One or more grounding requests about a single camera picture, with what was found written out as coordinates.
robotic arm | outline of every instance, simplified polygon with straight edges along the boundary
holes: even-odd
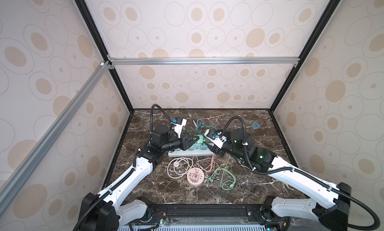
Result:
[[[227,132],[229,123],[234,119],[242,122],[243,129]],[[131,167],[97,195],[89,193],[84,197],[74,231],[117,230],[135,219],[149,220],[153,205],[149,200],[138,198],[127,205],[121,204],[133,188],[161,163],[166,152],[179,148],[186,150],[199,140],[198,136],[181,133],[185,125],[186,119],[176,118],[170,120],[170,127],[156,126],[147,144],[134,155]],[[246,132],[244,121],[240,117],[231,118],[222,131],[207,130],[204,136],[214,144],[207,146],[215,154],[224,156],[228,153],[235,157],[238,163],[245,163],[252,171],[283,181],[311,197],[284,199],[268,196],[260,210],[257,210],[266,223],[293,216],[319,221],[332,231],[346,231],[348,227],[360,230],[374,230],[379,227],[380,220],[377,215],[369,207],[350,197],[350,186],[318,179],[275,153],[256,147],[252,135]],[[369,227],[348,224],[350,201],[366,209],[374,218],[374,224]]]

horizontal metal bar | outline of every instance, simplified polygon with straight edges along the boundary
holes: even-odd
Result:
[[[297,64],[299,57],[112,58],[112,65]]]
[[[33,171],[35,171],[36,167],[39,165],[46,153],[50,150],[52,145],[60,136],[61,132],[65,129],[81,105],[88,98],[95,85],[101,79],[102,75],[108,71],[109,66],[109,62],[104,61],[103,66],[100,66],[91,75],[85,85],[75,95],[68,106],[51,125],[45,135],[39,140],[29,156],[12,174],[9,181],[6,182],[0,192],[0,217],[7,210],[8,206],[12,203],[13,199],[22,189],[23,185],[27,182]]]

brown marble tabletop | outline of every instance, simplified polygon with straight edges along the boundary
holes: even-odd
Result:
[[[238,115],[244,119],[247,132],[253,135],[255,145],[267,148],[289,161],[272,120],[264,110],[166,109],[166,112],[171,119],[175,117],[187,119],[185,128],[193,134],[195,126],[192,120],[196,122],[197,119],[201,118],[204,125],[213,125],[222,129],[228,119]],[[149,110],[135,111],[110,182],[116,180],[129,168],[132,164],[133,154],[148,139],[149,117]],[[260,124],[259,129],[252,129],[254,122]],[[155,110],[154,127],[159,124],[169,125],[169,122],[161,111]],[[231,131],[235,127],[241,127],[241,123],[237,120],[231,123],[228,130]],[[236,184],[232,190],[222,190],[220,187],[221,175],[216,175],[214,182],[210,183],[207,179],[213,174],[213,171],[205,172],[204,183],[199,187],[193,187],[189,185],[186,176],[179,179],[168,177],[167,165],[172,159],[166,155],[162,164],[157,166],[132,190],[123,204],[129,203],[139,196],[144,196],[155,204],[257,204],[263,203],[267,195],[282,198],[305,198],[300,191],[292,189],[280,181],[267,175],[251,173],[247,167],[239,165],[232,157],[229,158],[228,154],[224,157],[217,156],[215,161],[220,167],[224,167],[229,159],[226,169],[236,177]],[[209,163],[210,160],[205,160],[200,162],[200,165],[205,168]],[[232,180],[232,177],[224,174],[223,181],[227,180]]]

wall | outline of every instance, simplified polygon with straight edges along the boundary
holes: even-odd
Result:
[[[343,0],[275,112],[300,168],[349,184],[381,220],[383,12],[384,0]],[[354,203],[349,219],[372,222]]]
[[[127,116],[107,72],[3,214],[0,231],[72,230],[81,200],[100,190]]]
[[[72,0],[0,0],[0,186],[100,62]]]
[[[269,108],[292,64],[117,66],[135,108]]]

